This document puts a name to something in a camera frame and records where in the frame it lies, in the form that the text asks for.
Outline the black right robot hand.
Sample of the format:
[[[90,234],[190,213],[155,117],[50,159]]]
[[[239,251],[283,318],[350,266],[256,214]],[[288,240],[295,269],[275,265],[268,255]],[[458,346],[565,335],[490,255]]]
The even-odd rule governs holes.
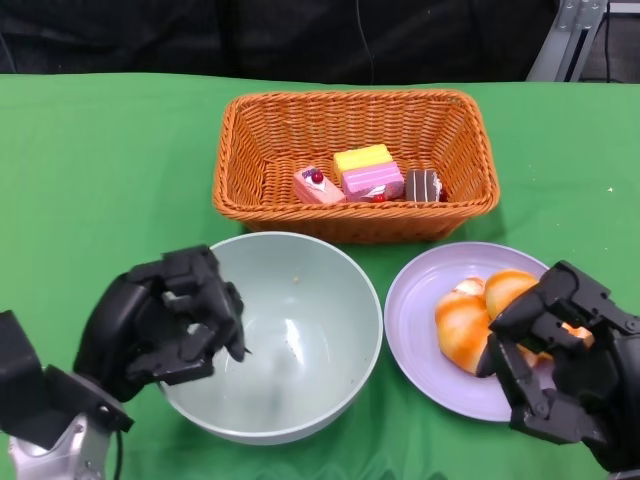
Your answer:
[[[612,479],[639,476],[639,319],[566,261],[490,325],[476,373],[497,376],[511,429],[582,443]]]

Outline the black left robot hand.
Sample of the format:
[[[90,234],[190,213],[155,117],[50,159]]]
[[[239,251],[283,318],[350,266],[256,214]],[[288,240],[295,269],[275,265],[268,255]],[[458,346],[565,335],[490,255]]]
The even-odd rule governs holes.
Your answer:
[[[208,246],[165,253],[111,282],[87,321],[73,370],[122,403],[151,383],[209,377],[219,351],[237,362],[248,354],[243,311]]]

